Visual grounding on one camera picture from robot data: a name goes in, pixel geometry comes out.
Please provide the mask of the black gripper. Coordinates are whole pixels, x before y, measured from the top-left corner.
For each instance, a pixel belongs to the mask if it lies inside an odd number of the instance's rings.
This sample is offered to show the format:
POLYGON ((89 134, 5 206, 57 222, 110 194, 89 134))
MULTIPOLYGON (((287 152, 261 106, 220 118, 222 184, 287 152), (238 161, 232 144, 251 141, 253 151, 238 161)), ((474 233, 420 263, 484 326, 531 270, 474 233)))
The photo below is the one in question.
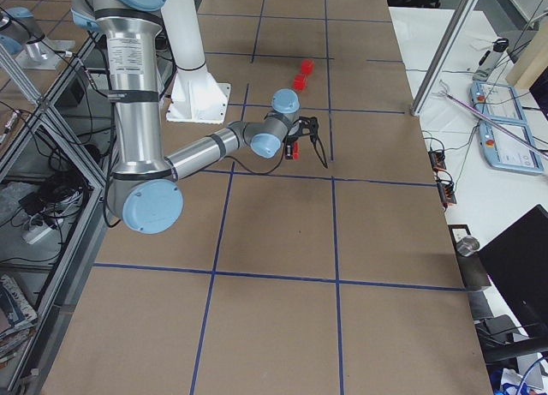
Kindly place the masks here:
POLYGON ((303 136, 303 127, 301 124, 296 124, 286 136, 286 146, 284 150, 284 156, 286 159, 292 159, 294 155, 293 143, 298 141, 303 136))

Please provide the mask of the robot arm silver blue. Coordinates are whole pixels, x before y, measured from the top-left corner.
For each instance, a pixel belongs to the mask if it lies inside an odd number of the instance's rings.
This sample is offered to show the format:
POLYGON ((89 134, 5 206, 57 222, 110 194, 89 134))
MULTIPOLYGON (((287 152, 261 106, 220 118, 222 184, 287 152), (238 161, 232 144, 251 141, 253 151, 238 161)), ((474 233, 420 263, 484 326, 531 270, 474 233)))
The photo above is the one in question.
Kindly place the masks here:
POLYGON ((224 120, 230 87, 209 72, 194 0, 72 0, 74 22, 106 38, 119 159, 109 174, 106 203, 127 227, 156 234, 179 218, 177 181, 250 147, 269 159, 299 136, 300 103, 277 91, 258 123, 224 120), (156 38, 165 33, 175 62, 167 118, 213 123, 219 131, 171 155, 162 146, 156 38))

